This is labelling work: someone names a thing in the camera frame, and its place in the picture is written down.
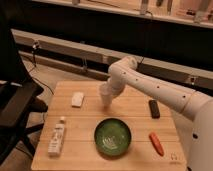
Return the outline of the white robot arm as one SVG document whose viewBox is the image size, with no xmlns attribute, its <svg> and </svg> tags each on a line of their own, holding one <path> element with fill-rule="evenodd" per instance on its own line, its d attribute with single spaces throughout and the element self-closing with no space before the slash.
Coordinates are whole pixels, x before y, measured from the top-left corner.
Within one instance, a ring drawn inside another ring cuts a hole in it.
<svg viewBox="0 0 213 171">
<path fill-rule="evenodd" d="M 107 86 L 119 96 L 125 85 L 134 87 L 183 114 L 194 123 L 187 159 L 189 171 L 213 171 L 213 97 L 136 71 L 137 60 L 126 56 L 110 65 Z"/>
</svg>

